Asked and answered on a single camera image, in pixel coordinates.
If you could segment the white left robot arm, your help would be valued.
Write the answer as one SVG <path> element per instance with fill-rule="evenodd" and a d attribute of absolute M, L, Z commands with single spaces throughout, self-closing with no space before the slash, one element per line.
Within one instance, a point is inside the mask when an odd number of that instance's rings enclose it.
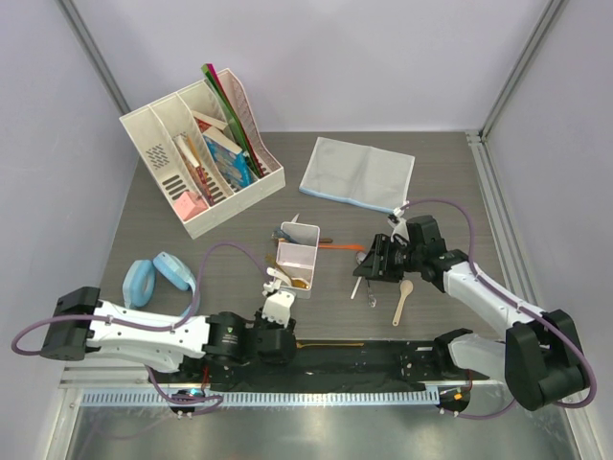
<path fill-rule="evenodd" d="M 99 298 L 97 287 L 81 287 L 57 300 L 54 322 L 41 355 L 81 361 L 88 354 L 140 363 L 180 380 L 197 380 L 204 359 L 222 366 L 259 360 L 286 364 L 297 352 L 291 307 L 296 296 L 287 290 L 267 295 L 252 320 L 233 312 L 172 315 L 129 310 Z"/>

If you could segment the blue plastic knife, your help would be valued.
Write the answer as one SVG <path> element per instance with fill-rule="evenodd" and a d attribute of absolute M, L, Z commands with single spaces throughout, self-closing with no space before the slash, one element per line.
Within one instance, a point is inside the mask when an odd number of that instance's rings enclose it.
<path fill-rule="evenodd" d="M 271 238 L 273 240 L 284 240 L 286 242 L 291 242 L 291 243 L 295 243 L 296 241 L 289 236 L 285 231 L 283 231 L 281 228 L 275 229 L 272 233 Z"/>

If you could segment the orange plastic utensil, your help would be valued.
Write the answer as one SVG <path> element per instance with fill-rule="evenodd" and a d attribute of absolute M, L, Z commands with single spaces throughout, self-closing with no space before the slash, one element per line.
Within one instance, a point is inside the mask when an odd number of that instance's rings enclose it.
<path fill-rule="evenodd" d="M 365 251 L 366 248 L 360 244 L 334 244 L 334 243 L 319 243 L 319 248 L 333 250 L 350 250 L 350 251 Z"/>

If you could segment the silver metal spoon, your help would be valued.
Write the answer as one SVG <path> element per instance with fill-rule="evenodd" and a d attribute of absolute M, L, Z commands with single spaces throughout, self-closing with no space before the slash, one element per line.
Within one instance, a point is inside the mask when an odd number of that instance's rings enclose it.
<path fill-rule="evenodd" d="M 365 258 L 366 258 L 366 253 L 365 252 L 358 251 L 356 253 L 356 261 L 357 261 L 358 265 L 360 265 L 365 260 Z M 369 306 L 371 308 L 374 308 L 376 306 L 377 301 L 376 301 L 374 292 L 372 290 L 371 282 L 369 280 L 366 281 L 366 286 L 367 286 L 367 295 L 368 295 Z"/>

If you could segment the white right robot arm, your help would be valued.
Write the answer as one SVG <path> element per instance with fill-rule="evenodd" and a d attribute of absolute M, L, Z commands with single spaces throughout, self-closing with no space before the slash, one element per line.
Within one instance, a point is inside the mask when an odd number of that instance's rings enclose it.
<path fill-rule="evenodd" d="M 429 216 L 391 216 L 391 235 L 377 234 L 353 274 L 399 283 L 408 273 L 460 301 L 501 336 L 488 341 L 467 331 L 439 339 L 434 370 L 446 379 L 466 370 L 505 383 L 513 398 L 535 411 L 589 388 L 590 379 L 572 318 L 545 311 L 496 283 L 460 249 L 449 249 Z"/>

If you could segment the grey cloth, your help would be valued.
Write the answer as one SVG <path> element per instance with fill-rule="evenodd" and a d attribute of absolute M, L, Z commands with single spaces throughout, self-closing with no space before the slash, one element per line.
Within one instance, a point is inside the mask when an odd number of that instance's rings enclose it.
<path fill-rule="evenodd" d="M 299 191 L 390 214 L 406 201 L 415 163 L 413 155 L 319 137 Z"/>

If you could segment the white ceramic spoon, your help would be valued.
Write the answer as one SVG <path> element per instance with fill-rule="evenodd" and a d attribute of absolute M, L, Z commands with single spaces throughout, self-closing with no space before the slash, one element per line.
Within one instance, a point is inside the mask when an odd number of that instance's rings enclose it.
<path fill-rule="evenodd" d="M 275 279 L 279 279 L 282 283 L 286 284 L 289 287 L 293 286 L 292 279 L 278 268 L 270 266 L 266 269 L 266 273 Z"/>

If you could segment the white utensil container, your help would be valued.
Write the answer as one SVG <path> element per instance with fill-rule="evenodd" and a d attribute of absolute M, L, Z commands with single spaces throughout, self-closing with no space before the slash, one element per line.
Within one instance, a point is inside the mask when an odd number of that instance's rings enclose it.
<path fill-rule="evenodd" d="M 276 263 L 292 278 L 307 282 L 307 287 L 288 287 L 297 298 L 309 299 L 314 285 L 320 228 L 316 225 L 294 221 L 284 221 L 281 231 L 289 239 L 279 241 Z"/>

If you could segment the white chopstick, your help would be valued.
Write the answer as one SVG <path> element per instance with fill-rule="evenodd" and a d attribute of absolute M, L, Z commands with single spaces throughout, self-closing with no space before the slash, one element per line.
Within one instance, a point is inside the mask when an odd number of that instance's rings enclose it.
<path fill-rule="evenodd" d="M 352 290 L 351 297 L 350 297 L 351 300 L 353 300 L 355 298 L 355 295 L 356 295 L 356 293 L 357 293 L 357 291 L 359 289 L 360 283 L 361 283 L 361 278 L 357 278 L 357 280 L 355 282 L 355 285 L 353 287 L 353 290 Z"/>

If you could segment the beige wooden spoon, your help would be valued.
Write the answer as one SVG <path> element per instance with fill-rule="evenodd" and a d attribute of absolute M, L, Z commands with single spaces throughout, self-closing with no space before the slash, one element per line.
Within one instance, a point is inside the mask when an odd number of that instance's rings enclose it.
<path fill-rule="evenodd" d="M 407 298 L 411 295 L 413 290 L 414 290 L 414 284 L 410 280 L 402 280 L 399 283 L 399 298 L 398 298 L 395 314 L 392 320 L 393 327 L 397 327 L 399 325 L 405 302 Z"/>

